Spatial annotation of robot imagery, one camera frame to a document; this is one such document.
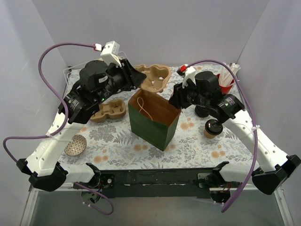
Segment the cardboard cup carrier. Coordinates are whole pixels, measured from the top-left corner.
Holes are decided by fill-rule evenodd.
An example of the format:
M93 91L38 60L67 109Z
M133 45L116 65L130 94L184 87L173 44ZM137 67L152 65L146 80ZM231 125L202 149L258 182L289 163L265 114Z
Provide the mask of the cardboard cup carrier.
M141 64L134 68L146 75L146 79L141 83L140 88L151 93L163 92L171 77L171 70L166 65L154 64L147 66Z
M109 101L108 103L100 104L99 111L90 118L92 122L103 122L107 118L119 119L126 114L126 105L122 99Z

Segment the green paper bag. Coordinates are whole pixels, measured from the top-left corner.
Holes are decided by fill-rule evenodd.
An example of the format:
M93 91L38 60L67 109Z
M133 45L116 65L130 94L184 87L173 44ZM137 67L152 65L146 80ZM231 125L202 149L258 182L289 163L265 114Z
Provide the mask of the green paper bag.
M181 110L156 93L138 90L128 102L131 131L164 151L174 137Z

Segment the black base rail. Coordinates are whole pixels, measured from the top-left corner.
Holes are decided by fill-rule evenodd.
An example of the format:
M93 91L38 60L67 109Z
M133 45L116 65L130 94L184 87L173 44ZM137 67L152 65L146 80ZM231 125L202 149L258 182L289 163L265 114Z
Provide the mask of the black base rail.
M212 186L199 186L199 180L213 168L103 170L100 187L108 198L197 197L210 198Z

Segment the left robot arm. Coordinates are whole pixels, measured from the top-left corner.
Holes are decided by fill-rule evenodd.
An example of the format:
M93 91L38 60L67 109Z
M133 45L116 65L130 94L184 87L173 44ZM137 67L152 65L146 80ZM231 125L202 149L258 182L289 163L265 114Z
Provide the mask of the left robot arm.
M48 135L29 157L16 163L22 173L30 176L30 184L48 192L68 182L96 188L101 175L96 166L68 165L58 160L77 132L100 110L101 103L120 91L137 89L145 79L146 74L136 70L127 59L121 61L121 66L102 60L86 63L79 72L79 80L59 105Z

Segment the red cup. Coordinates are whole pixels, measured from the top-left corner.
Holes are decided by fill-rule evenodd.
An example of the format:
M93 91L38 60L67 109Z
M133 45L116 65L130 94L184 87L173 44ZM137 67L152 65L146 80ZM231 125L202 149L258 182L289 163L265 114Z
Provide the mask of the red cup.
M220 74L217 74L217 77L218 77L219 86L221 88L222 94L228 94L231 88L233 87L233 84L235 83L234 79L231 77L231 81L225 84L225 82L222 79L220 79Z

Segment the stack of black lids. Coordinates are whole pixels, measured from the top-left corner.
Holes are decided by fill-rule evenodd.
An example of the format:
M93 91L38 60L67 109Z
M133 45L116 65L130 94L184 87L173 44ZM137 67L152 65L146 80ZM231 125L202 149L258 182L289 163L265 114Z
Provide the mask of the stack of black lids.
M205 118L209 116L209 111L206 108L199 105L195 106L195 114L200 118Z

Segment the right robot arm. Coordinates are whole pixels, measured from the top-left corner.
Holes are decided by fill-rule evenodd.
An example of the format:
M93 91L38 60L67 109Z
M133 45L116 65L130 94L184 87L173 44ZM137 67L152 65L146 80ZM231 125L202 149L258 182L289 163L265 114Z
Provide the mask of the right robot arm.
M253 154L258 167L243 169L228 162L219 164L208 176L218 187L229 182L244 182L254 185L264 194L272 194L301 164L297 155L288 155L279 149L259 128L244 104L232 94L223 94L218 77L210 71L184 77L174 85L169 103L177 109L191 105L200 107L213 119L205 124L207 133L220 134L222 127L234 133Z

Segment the single paper cup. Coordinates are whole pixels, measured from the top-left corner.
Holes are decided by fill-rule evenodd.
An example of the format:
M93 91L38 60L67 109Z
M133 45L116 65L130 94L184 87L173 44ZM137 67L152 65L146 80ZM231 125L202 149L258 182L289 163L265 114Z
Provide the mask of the single paper cup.
M205 123L204 135L208 139L213 139L223 131L223 125L215 119L210 119Z

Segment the floral table mat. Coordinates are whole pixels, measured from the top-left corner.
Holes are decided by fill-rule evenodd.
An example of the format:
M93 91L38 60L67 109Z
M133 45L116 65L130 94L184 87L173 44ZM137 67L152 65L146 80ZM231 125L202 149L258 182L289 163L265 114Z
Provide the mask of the floral table mat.
M215 167L223 161L248 165L252 155L230 130L214 139L204 136L206 119L195 114L195 107L184 109L174 137L164 151L132 133L128 115L120 119L89 122L80 131L87 146L77 156L62 154L59 162L81 165L87 162L101 170L168 169Z

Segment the patterned round coaster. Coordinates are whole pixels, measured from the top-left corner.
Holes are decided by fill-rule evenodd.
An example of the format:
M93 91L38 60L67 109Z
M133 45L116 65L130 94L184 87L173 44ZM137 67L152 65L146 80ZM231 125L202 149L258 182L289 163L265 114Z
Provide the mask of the patterned round coaster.
M64 152L69 156L77 156L84 152L86 146L87 140L82 135L75 135Z

